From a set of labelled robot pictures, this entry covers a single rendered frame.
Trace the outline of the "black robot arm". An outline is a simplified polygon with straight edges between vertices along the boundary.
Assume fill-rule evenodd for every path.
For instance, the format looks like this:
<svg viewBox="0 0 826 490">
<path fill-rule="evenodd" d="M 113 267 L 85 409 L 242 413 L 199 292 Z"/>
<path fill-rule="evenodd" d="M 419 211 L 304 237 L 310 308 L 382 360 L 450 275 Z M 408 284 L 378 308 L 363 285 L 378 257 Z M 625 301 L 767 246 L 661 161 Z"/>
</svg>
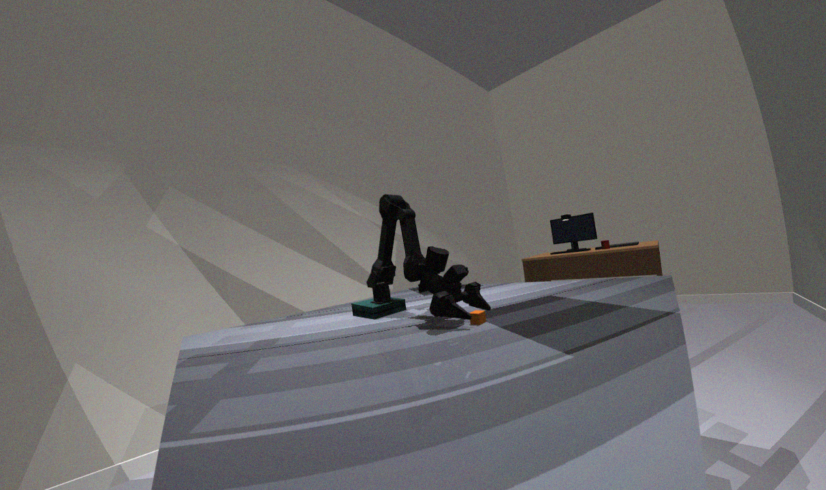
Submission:
<svg viewBox="0 0 826 490">
<path fill-rule="evenodd" d="M 393 265 L 392 255 L 398 219 L 404 243 L 404 278 L 409 282 L 421 281 L 418 285 L 420 293 L 432 292 L 432 285 L 439 278 L 441 284 L 448 289 L 452 283 L 460 284 L 460 280 L 468 276 L 468 268 L 464 265 L 453 265 L 444 277 L 438 275 L 446 269 L 449 252 L 447 249 L 428 247 L 426 259 L 424 258 L 419 247 L 415 211 L 401 196 L 383 195 L 379 200 L 379 213 L 382 217 L 381 241 L 377 260 L 373 263 L 367 280 L 367 286 L 373 289 L 372 304 L 384 304 L 394 300 L 390 299 L 388 285 L 393 284 L 395 276 L 396 267 Z"/>
</svg>

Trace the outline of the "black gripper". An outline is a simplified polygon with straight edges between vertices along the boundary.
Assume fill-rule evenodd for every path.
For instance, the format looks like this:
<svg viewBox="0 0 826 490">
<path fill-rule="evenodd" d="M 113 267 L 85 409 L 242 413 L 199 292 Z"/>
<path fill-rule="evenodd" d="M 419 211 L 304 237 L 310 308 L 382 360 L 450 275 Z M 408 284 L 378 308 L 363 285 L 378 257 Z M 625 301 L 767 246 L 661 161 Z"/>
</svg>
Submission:
<svg viewBox="0 0 826 490">
<path fill-rule="evenodd" d="M 464 291 L 461 292 L 460 287 L 462 285 L 452 283 L 451 286 L 446 289 L 446 287 L 441 284 L 439 279 L 432 285 L 430 312 L 431 314 L 434 314 L 435 317 L 446 316 L 452 317 L 453 319 L 470 320 L 472 317 L 471 314 L 457 304 L 459 301 L 464 301 L 477 309 L 491 309 L 491 306 L 488 305 L 482 295 L 480 295 L 480 283 L 468 283 L 466 284 Z"/>
</svg>

